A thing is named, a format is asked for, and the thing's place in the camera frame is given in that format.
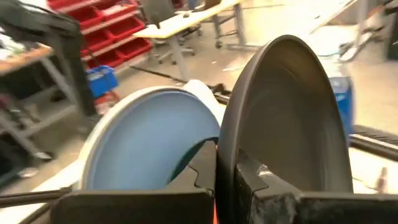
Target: shelving rack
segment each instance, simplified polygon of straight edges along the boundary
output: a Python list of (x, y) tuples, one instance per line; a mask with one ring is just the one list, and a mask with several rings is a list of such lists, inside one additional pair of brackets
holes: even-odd
[(97, 62), (121, 68), (152, 48), (148, 40), (132, 36), (145, 28), (136, 16), (140, 12), (135, 0), (47, 0), (47, 4), (54, 11), (69, 14), (80, 22), (86, 42), (81, 58), (89, 68), (98, 66)]

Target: chair wheel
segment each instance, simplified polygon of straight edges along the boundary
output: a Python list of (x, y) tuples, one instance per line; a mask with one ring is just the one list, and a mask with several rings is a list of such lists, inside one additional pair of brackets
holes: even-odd
[(221, 41), (216, 42), (216, 48), (220, 49), (223, 46), (223, 43)]

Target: metal frame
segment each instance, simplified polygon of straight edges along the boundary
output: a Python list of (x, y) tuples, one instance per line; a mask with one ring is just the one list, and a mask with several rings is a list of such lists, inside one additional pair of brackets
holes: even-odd
[(355, 56), (359, 54), (362, 48), (374, 37), (373, 32), (366, 32), (366, 21), (368, 18), (368, 1), (367, 0), (358, 0), (359, 7), (358, 7), (358, 32), (356, 34), (355, 40), (353, 45), (343, 54), (340, 56), (340, 62), (350, 62), (354, 60)]
[[(248, 45), (246, 43), (246, 36), (244, 35), (244, 27), (243, 27), (243, 15), (242, 15), (242, 7), (240, 3), (237, 3), (233, 6), (234, 9), (234, 14), (231, 16), (228, 16), (227, 18), (224, 18), (222, 21), (219, 19), (217, 15), (212, 16), (212, 20), (214, 22), (214, 27), (215, 27), (215, 32), (216, 32), (216, 45), (218, 42), (220, 42), (221, 37), (223, 36), (221, 34), (221, 25), (227, 21), (229, 21), (232, 18), (235, 18), (235, 26), (237, 29), (236, 35), (238, 36), (238, 44), (227, 44), (227, 49), (233, 50), (236, 47), (237, 48), (248, 48), (252, 47), (255, 48), (256, 50), (259, 45)], [(184, 61), (182, 52), (183, 50), (180, 48), (177, 40), (177, 36), (173, 35), (166, 39), (166, 41), (170, 44), (173, 52), (173, 56), (175, 58), (175, 61), (177, 62), (178, 68), (180, 70), (180, 74), (183, 80), (188, 81), (189, 80), (189, 72), (187, 65)]]
[[(54, 80), (59, 89), (65, 94), (67, 99), (71, 102), (70, 106), (62, 108), (61, 111), (57, 111), (53, 116), (47, 117), (44, 120), (38, 121), (28, 126), (25, 130), (19, 130), (15, 124), (4, 114), (0, 113), (0, 130), (8, 132), (33, 158), (35, 161), (38, 160), (51, 160), (52, 157), (47, 153), (41, 151), (29, 138), (31, 135), (40, 131), (41, 129), (51, 125), (52, 123), (62, 119), (63, 117), (70, 115), (71, 113), (77, 111), (78, 102), (73, 89), (70, 88), (66, 78), (58, 71), (56, 66), (47, 58), (52, 54), (46, 54), (44, 56), (36, 58), (33, 62), (40, 62), (44, 68), (47, 69), (51, 78)], [(33, 62), (29, 62), (20, 66), (16, 69), (28, 66)], [(7, 73), (2, 73), (1, 75), (7, 75), (16, 69), (11, 69)]]
[[(195, 51), (191, 48), (188, 47), (181, 47), (181, 53), (191, 53), (191, 54), (195, 54)], [(173, 56), (173, 51), (172, 50), (168, 50), (166, 53), (159, 55), (157, 57), (157, 60), (159, 63), (163, 63), (163, 60), (167, 57), (171, 57), (172, 58), (172, 63), (175, 64), (176, 61), (174, 60), (174, 56)]]

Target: gray metal stand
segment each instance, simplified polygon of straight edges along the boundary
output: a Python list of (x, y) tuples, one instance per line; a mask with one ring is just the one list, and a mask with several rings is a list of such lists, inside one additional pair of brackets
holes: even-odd
[(339, 58), (340, 62), (350, 62), (359, 51), (374, 37), (374, 33), (367, 32), (364, 34), (366, 29), (366, 20), (368, 18), (368, 1), (359, 0), (358, 7), (358, 31), (353, 42), (353, 45)]
[(189, 72), (187, 65), (185, 64), (184, 57), (182, 55), (182, 50), (180, 47), (180, 44), (178, 43), (178, 39), (176, 35), (171, 36), (170, 38), (167, 39), (167, 42), (169, 43), (170, 47), (172, 48), (173, 51), (173, 57), (175, 61), (177, 62), (178, 68), (180, 69), (180, 75), (181, 79), (184, 81), (189, 80)]
[[(195, 51), (191, 48), (188, 47), (181, 47), (181, 52), (182, 53), (191, 53), (192, 55), (195, 54)], [(175, 65), (177, 64), (176, 61), (174, 60), (174, 56), (173, 56), (173, 51), (172, 50), (168, 50), (166, 53), (160, 55), (157, 57), (157, 60), (159, 63), (163, 63), (163, 60), (167, 57), (171, 57), (172, 58), (172, 63)]]
[[(6, 114), (0, 111), (0, 131), (8, 132), (34, 159), (34, 164), (37, 164), (38, 161), (47, 161), (51, 160), (52, 157), (47, 153), (41, 151), (29, 138), (31, 135), (40, 131), (41, 129), (51, 125), (52, 123), (58, 121), (59, 119), (70, 115), (71, 113), (77, 111), (78, 103), (77, 97), (74, 91), (69, 86), (66, 78), (57, 70), (55, 65), (47, 58), (51, 56), (51, 54), (44, 55), (43, 57), (38, 57), (35, 60), (30, 61), (24, 66), (28, 66), (34, 62), (40, 62), (43, 66), (48, 70), (50, 76), (57, 84), (59, 89), (65, 94), (65, 96), (70, 100), (70, 104), (58, 107), (56, 111), (52, 111), (52, 114), (46, 114), (43, 119), (38, 120), (34, 124), (27, 125), (25, 129), (20, 130), (13, 121), (11, 121)], [(6, 75), (9, 72), (14, 71), (15, 69), (9, 70), (6, 73), (1, 73), (0, 75)], [(37, 169), (34, 167), (29, 167), (26, 170), (21, 172), (21, 176), (23, 177), (31, 177), (37, 172)]]
[(228, 50), (243, 50), (243, 49), (257, 50), (259, 47), (261, 47), (261, 45), (247, 44), (246, 36), (244, 35), (242, 6), (240, 4), (236, 4), (234, 5), (233, 9), (234, 9), (234, 14), (224, 18), (222, 21), (219, 19), (217, 15), (214, 15), (212, 17), (216, 32), (216, 48), (220, 48), (222, 44), (220, 41), (221, 37), (223, 36), (223, 34), (221, 33), (221, 25), (229, 21), (230, 19), (235, 18), (235, 27), (236, 27), (236, 35), (238, 37), (238, 43), (226, 44), (226, 48)]

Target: table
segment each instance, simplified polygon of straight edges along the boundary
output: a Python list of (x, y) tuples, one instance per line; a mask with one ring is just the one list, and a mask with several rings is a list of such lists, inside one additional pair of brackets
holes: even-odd
[(39, 49), (34, 49), (30, 52), (20, 54), (17, 57), (14, 57), (12, 60), (3, 60), (0, 62), (0, 77), (8, 75), (13, 71), (29, 66), (33, 63), (42, 63), (42, 65), (49, 71), (49, 74), (56, 85), (61, 91), (63, 91), (65, 96), (71, 102), (57, 105), (55, 108), (53, 108), (53, 111), (50, 111), (48, 114), (44, 114), (45, 116), (43, 115), (43, 120), (38, 120), (36, 123), (29, 125), (23, 130), (18, 129), (14, 122), (11, 121), (8, 116), (5, 116), (2, 111), (0, 111), (0, 133), (3, 131), (8, 132), (35, 159), (49, 160), (51, 157), (37, 148), (37, 146), (35, 146), (35, 144), (29, 139), (29, 137), (42, 128), (49, 126), (50, 124), (58, 121), (60, 118), (63, 118), (78, 109), (77, 97), (72, 88), (70, 88), (66, 78), (48, 59), (48, 57), (52, 55), (53, 50), (50, 47), (40, 45)]
[[(217, 14), (230, 7), (233, 7), (234, 14), (227, 19), (220, 21)], [(220, 38), (221, 30), (220, 25), (232, 18), (236, 21), (236, 35), (238, 36), (238, 44), (227, 44), (227, 48), (232, 49), (234, 47), (251, 47), (246, 44), (246, 37), (244, 35), (243, 27), (243, 15), (241, 8), (241, 0), (222, 0), (217, 6), (211, 7), (207, 10), (200, 12), (193, 12), (189, 17), (184, 18), (183, 14), (176, 15), (160, 22), (160, 29), (156, 28), (155, 25), (151, 24), (146, 29), (141, 30), (133, 34), (135, 37), (151, 38), (151, 39), (165, 39), (172, 48), (174, 59), (177, 61), (178, 68), (180, 69), (181, 78), (185, 81), (189, 80), (188, 68), (183, 59), (181, 48), (178, 44), (177, 34), (191, 26), (199, 24), (208, 18), (212, 18), (215, 25), (215, 32), (217, 38)]]

